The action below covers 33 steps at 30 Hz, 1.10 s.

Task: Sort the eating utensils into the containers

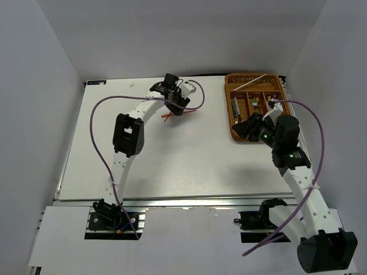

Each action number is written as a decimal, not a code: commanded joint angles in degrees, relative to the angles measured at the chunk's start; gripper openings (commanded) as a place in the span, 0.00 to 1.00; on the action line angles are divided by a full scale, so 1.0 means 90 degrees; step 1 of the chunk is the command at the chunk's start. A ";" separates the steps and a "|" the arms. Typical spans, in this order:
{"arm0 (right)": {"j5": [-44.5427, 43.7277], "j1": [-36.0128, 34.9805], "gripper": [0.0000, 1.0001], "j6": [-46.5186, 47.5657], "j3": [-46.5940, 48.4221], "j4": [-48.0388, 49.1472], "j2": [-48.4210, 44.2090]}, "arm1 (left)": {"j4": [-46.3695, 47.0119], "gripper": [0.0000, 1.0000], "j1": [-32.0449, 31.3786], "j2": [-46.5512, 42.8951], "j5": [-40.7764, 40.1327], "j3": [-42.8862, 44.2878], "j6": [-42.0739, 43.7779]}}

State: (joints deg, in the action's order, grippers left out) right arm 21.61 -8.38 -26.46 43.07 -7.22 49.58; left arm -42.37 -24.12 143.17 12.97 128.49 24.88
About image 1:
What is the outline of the silver chopstick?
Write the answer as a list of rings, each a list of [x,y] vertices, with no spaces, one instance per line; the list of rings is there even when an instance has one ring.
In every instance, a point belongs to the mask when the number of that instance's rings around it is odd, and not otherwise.
[[[257,77],[257,78],[255,78],[255,79],[253,79],[253,80],[251,80],[251,81],[249,81],[249,82],[247,82],[247,83],[245,83],[245,84],[243,84],[243,85],[241,85],[241,86],[239,86],[239,87],[237,87],[237,88],[235,88],[235,89],[233,89],[232,91],[238,91],[238,90],[240,90],[241,88],[244,88],[244,87],[246,87],[247,85],[249,85],[249,84],[251,84],[251,83],[254,83],[255,81],[257,81],[257,80],[260,80],[261,78],[263,78],[264,76],[266,76],[267,75],[267,73],[265,73],[265,74],[263,74],[263,75],[261,75],[261,76],[259,76],[259,77]]]

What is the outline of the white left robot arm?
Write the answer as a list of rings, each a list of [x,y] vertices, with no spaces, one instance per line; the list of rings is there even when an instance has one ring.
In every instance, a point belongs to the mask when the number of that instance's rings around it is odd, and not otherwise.
[[[135,157],[145,144],[145,125],[162,107],[167,107],[175,116],[181,116],[190,103],[189,96],[196,87],[187,81],[179,84],[179,78],[166,74],[161,82],[153,84],[144,97],[121,96],[122,99],[139,100],[140,103],[128,113],[120,113],[115,120],[112,135],[113,161],[108,168],[109,184],[106,188],[109,203],[122,203],[123,191],[129,170]]]

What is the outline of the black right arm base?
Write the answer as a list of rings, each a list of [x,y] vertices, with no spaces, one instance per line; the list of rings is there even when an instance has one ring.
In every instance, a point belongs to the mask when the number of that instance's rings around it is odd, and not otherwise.
[[[276,229],[272,223],[261,220],[259,211],[241,211],[233,223],[240,227],[242,243],[258,243]]]

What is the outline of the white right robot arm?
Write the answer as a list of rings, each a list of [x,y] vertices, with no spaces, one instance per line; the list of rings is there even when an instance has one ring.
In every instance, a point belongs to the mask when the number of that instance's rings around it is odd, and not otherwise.
[[[296,246],[298,261],[306,273],[346,270],[358,241],[344,231],[332,216],[316,184],[311,163],[298,146],[299,121],[290,115],[270,117],[254,113],[233,125],[233,130],[250,142],[261,141],[272,149],[272,161],[298,203],[297,218],[284,202],[273,199],[259,214],[265,228],[277,227]]]

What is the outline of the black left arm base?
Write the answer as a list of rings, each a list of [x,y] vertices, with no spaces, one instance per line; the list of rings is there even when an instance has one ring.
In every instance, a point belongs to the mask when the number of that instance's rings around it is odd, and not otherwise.
[[[137,241],[142,235],[139,232],[139,212],[128,212],[132,226],[123,210],[116,204],[108,204],[101,199],[92,204],[93,210],[88,216],[84,239]]]

